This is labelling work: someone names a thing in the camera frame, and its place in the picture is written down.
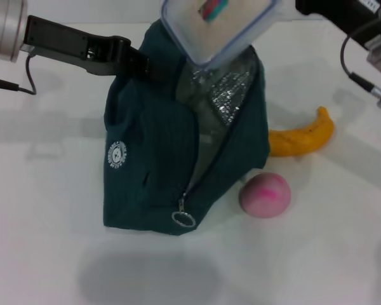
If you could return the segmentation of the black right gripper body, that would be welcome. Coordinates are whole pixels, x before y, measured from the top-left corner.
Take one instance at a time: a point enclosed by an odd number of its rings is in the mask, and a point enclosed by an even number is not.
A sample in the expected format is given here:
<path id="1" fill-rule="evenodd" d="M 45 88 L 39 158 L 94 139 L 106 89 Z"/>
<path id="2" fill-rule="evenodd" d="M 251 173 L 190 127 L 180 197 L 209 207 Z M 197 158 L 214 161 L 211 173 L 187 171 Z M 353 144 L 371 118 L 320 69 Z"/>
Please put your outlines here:
<path id="1" fill-rule="evenodd" d="M 378 19 L 381 1 L 296 0 L 296 10 L 305 15 L 320 15 L 346 34 Z"/>

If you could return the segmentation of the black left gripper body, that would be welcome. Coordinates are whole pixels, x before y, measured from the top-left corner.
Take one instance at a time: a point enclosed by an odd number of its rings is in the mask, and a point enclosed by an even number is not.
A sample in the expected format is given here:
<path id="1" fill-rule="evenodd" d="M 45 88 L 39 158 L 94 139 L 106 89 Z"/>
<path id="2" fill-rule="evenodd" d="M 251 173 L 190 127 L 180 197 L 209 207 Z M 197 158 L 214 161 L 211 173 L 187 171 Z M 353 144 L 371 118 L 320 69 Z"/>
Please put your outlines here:
<path id="1" fill-rule="evenodd" d="M 32 15 L 23 45 L 31 56 L 74 65 L 96 76 L 129 74 L 131 69 L 129 39 L 89 34 Z"/>

